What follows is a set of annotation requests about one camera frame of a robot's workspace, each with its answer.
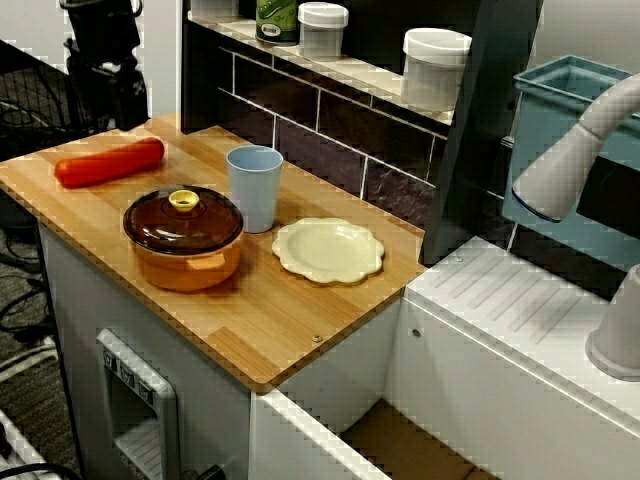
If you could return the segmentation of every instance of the white jar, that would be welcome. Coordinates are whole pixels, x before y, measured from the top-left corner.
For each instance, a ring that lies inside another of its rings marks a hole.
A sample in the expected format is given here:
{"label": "white jar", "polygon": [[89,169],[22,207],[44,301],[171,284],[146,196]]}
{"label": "white jar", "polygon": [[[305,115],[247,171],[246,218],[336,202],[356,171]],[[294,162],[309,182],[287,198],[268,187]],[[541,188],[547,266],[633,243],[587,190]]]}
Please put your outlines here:
{"label": "white jar", "polygon": [[453,110],[471,47],[471,37],[439,28],[416,28],[404,37],[407,54],[402,99],[435,112]]}
{"label": "white jar", "polygon": [[333,3],[307,2],[298,9],[299,52],[309,60],[333,62],[340,58],[349,11]]}

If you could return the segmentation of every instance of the wooden countertop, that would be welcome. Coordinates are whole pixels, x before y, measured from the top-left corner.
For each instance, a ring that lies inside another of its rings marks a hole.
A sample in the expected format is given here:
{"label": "wooden countertop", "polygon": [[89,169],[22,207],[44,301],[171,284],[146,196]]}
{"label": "wooden countertop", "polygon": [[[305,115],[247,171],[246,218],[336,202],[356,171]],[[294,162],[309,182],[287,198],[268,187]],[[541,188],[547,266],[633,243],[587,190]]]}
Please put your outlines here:
{"label": "wooden countertop", "polygon": [[[422,231],[286,163],[276,225],[245,236],[242,260],[225,282],[196,293],[154,287],[138,268],[122,228],[126,209],[163,185],[229,194],[225,154],[248,142],[213,127],[184,135],[178,114],[130,132],[106,132],[0,164],[0,188],[251,390],[266,393],[368,321],[425,269]],[[58,160],[115,148],[146,136],[165,142],[159,167],[102,185],[67,190]],[[279,226],[338,217],[369,228],[385,247],[383,270],[354,286],[323,286],[292,275],[271,252]],[[314,336],[323,338],[320,343]]]}

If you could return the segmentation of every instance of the jar lid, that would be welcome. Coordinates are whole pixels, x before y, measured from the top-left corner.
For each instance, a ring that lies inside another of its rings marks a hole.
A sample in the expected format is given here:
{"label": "jar lid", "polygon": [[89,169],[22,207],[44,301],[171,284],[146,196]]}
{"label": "jar lid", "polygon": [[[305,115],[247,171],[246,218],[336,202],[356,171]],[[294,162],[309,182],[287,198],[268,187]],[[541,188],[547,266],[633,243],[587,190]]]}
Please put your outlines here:
{"label": "jar lid", "polygon": [[416,60],[445,66],[463,66],[471,37],[441,28],[414,28],[404,36],[404,53]]}
{"label": "jar lid", "polygon": [[243,228],[242,214],[231,200],[188,185],[163,187],[140,197],[125,212],[123,224],[135,243],[169,255],[218,250]]}
{"label": "jar lid", "polygon": [[349,10],[335,3],[307,2],[300,5],[298,20],[311,27],[344,28],[349,23]]}

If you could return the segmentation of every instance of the cooking pot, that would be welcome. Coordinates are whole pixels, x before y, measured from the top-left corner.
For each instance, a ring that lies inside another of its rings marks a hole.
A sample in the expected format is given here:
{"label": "cooking pot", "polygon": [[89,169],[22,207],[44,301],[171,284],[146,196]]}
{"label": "cooking pot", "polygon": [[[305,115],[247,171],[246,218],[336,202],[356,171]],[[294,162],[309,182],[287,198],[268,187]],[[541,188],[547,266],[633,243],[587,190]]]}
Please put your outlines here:
{"label": "cooking pot", "polygon": [[158,287],[208,288],[231,276],[240,263],[242,214],[208,188],[154,190],[127,209],[123,224],[145,278]]}

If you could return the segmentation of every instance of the scalloped plate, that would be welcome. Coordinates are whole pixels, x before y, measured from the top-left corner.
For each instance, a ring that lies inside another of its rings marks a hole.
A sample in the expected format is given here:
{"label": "scalloped plate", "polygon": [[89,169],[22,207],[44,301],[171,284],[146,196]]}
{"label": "scalloped plate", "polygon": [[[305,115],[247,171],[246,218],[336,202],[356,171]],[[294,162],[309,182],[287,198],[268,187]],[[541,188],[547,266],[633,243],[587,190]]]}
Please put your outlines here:
{"label": "scalloped plate", "polygon": [[354,283],[382,267],[384,247],[365,227],[339,218],[303,218],[272,245],[282,266],[318,283]]}

